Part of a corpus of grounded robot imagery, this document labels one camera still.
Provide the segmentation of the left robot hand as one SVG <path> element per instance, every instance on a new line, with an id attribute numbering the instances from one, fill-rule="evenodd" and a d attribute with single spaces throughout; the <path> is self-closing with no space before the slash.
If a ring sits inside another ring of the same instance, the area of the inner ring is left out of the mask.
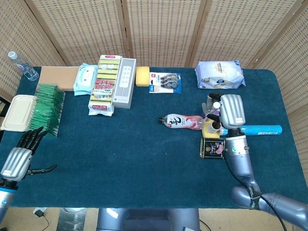
<path id="1" fill-rule="evenodd" d="M 48 168 L 31 169 L 30 163 L 42 138 L 47 135 L 43 127 L 25 132 L 17 145 L 11 149 L 1 171 L 0 187 L 8 190 L 17 190 L 17 183 L 23 180 L 27 175 L 45 174 L 57 168 L 52 165 Z"/>

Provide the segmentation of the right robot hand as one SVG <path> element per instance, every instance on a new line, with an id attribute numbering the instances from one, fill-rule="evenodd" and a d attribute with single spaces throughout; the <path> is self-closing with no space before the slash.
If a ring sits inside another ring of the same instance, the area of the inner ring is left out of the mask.
<path id="1" fill-rule="evenodd" d="M 242 98 L 236 94 L 210 93 L 207 105 L 219 103 L 219 115 L 208 113 L 207 118 L 220 123 L 227 131 L 227 137 L 243 136 L 240 127 L 245 123 Z"/>

